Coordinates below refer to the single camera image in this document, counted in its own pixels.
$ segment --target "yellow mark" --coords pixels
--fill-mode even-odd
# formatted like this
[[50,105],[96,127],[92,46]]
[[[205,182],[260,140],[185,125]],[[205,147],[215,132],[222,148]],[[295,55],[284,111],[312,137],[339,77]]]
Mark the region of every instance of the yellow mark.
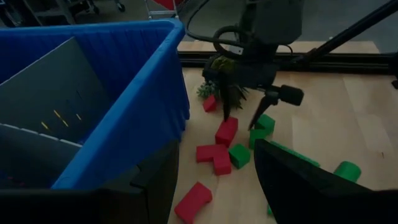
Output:
[[42,121],[42,126],[43,126],[45,129],[47,129],[47,130],[50,131],[49,127],[48,127],[43,121]]
[[69,127],[68,123],[62,119],[61,115],[58,114],[58,112],[57,112],[56,110],[54,110],[54,113],[55,113],[55,115],[57,115],[57,117],[58,117],[59,119],[61,119],[62,123],[63,123],[66,127]]

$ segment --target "black metal frame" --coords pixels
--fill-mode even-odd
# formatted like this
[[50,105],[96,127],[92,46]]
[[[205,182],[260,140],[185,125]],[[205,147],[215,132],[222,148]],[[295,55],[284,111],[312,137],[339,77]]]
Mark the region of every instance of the black metal frame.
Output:
[[[298,72],[333,72],[360,74],[390,74],[394,54],[329,54],[368,28],[398,11],[398,0],[391,0],[374,10],[334,38],[304,54],[276,53],[275,60],[297,63],[282,65],[281,70]],[[179,52],[183,67],[204,67],[216,52]]]

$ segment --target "blue fabric bin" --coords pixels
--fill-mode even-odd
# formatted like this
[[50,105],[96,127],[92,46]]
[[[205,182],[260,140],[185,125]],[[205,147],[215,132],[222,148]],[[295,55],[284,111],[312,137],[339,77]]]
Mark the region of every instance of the blue fabric bin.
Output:
[[97,188],[181,139],[189,119],[177,55],[184,34],[175,19],[0,30],[0,82],[75,37],[114,102],[53,189]]

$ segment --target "floor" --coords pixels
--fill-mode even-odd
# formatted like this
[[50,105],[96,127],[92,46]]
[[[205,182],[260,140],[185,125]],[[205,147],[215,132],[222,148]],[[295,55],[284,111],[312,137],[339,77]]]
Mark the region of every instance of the floor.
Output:
[[[213,194],[213,201],[195,217],[195,223],[275,223],[267,216],[267,202],[253,158],[230,175],[216,176],[210,163],[195,162],[195,147],[214,144],[222,111],[205,113],[196,90],[203,82],[201,69],[184,68],[190,100],[190,120],[180,145],[180,168],[172,208],[199,181]],[[280,103],[266,114],[276,120],[272,139],[318,161],[333,172],[342,161],[357,164],[358,184],[370,189],[398,188],[398,94],[392,77],[279,72],[275,85],[301,88],[301,106]],[[262,94],[250,92],[239,119],[234,143],[248,144],[247,126]],[[182,223],[172,210],[169,223]]]
[[[101,14],[82,14],[78,17],[79,23],[131,21],[147,19],[144,0],[122,1],[126,5],[126,12],[120,13],[112,1],[100,0],[96,4]],[[179,16],[183,22],[196,9],[202,0],[189,0]],[[303,30],[298,39],[301,42],[314,42],[318,47],[339,32],[347,29],[351,24],[366,16],[371,11],[388,2],[388,0],[306,0],[303,12]],[[149,7],[153,10],[163,10],[162,6],[149,0]],[[233,25],[238,22],[242,3],[231,4],[230,0],[211,0],[192,20],[191,31],[212,36],[220,27]],[[393,14],[386,20],[365,31],[353,41],[373,42],[380,52],[393,52],[398,49],[398,14]],[[223,38],[233,39],[233,35]]]

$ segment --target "red block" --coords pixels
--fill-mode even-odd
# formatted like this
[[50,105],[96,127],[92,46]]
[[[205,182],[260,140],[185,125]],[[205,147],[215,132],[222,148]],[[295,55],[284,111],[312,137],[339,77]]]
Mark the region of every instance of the red block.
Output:
[[228,149],[223,144],[197,146],[197,162],[212,162],[216,153],[227,151]]
[[229,117],[226,121],[221,122],[220,127],[216,133],[216,143],[224,144],[229,147],[238,130],[238,119]]
[[205,109],[206,112],[215,111],[217,109],[217,102],[214,95],[209,96],[203,102],[203,109]]
[[216,154],[213,158],[213,164],[216,175],[230,174],[232,171],[228,151]]
[[199,210],[212,199],[211,191],[197,182],[174,208],[174,212],[185,223],[191,224]]

